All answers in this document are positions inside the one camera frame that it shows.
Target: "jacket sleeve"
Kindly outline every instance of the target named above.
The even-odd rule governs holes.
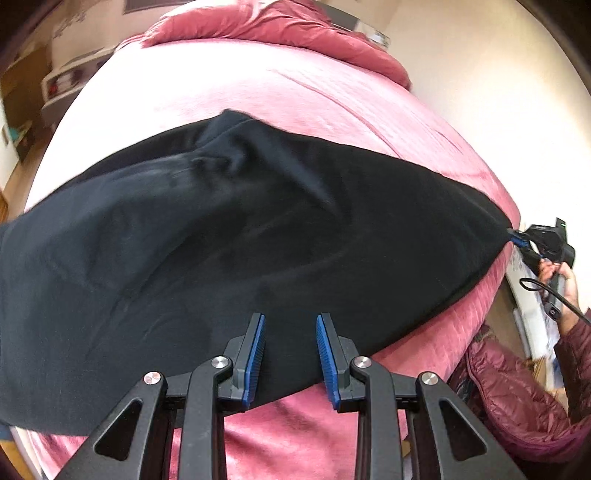
[[[578,321],[554,351],[569,398],[569,417],[577,423],[591,413],[591,326]]]

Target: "window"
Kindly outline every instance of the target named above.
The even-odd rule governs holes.
[[[155,7],[173,7],[175,5],[188,4],[190,0],[125,0],[124,14],[147,10]]]

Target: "metal pivot screw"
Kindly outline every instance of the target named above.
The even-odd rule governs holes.
[[[224,367],[227,367],[229,363],[230,363],[230,360],[228,360],[225,356],[220,355],[212,360],[212,367],[224,368]]]
[[[367,368],[371,367],[371,358],[366,356],[358,356],[353,360],[353,363],[357,368]]]
[[[144,375],[144,383],[148,385],[155,385],[160,381],[161,378],[162,375],[160,375],[158,372],[150,372],[149,374]]]
[[[435,385],[437,382],[439,382],[439,379],[433,372],[425,372],[423,375],[421,375],[421,382],[423,382],[425,385]]]

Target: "pink pillow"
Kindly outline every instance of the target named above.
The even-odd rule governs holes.
[[[332,26],[311,0],[196,0],[163,15],[141,38],[143,47],[198,38],[234,38],[307,48],[409,88],[398,60],[363,34]]]

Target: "maroon puffer jacket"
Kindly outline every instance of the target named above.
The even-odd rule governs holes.
[[[554,350],[569,398],[568,414],[522,360],[486,330],[475,337],[450,379],[526,476],[535,480],[559,478],[583,445],[591,445],[591,326],[579,321]]]

